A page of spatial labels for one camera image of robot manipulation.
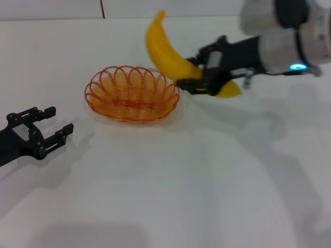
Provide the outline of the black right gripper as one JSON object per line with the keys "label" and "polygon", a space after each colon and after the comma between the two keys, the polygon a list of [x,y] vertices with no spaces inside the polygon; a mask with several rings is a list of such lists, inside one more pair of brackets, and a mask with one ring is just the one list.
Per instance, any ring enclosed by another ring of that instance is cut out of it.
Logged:
{"label": "black right gripper", "polygon": [[247,73],[266,72],[259,53],[259,37],[229,43],[221,36],[214,43],[199,49],[196,57],[187,61],[203,68],[202,79],[179,79],[176,85],[190,94],[211,96],[238,96],[240,88],[234,79],[245,77]]}

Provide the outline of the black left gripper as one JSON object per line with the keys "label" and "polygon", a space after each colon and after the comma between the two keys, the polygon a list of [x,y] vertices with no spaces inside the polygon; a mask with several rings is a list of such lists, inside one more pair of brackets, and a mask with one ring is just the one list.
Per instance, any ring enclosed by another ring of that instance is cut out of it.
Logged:
{"label": "black left gripper", "polygon": [[[73,133],[72,123],[56,131],[52,136],[43,140],[41,131],[34,125],[36,121],[52,118],[56,108],[51,106],[44,111],[37,107],[7,115],[8,125],[1,130],[1,166],[23,156],[37,160],[44,159],[49,153],[64,146],[67,136]],[[27,128],[27,140],[14,129],[24,126]]]}

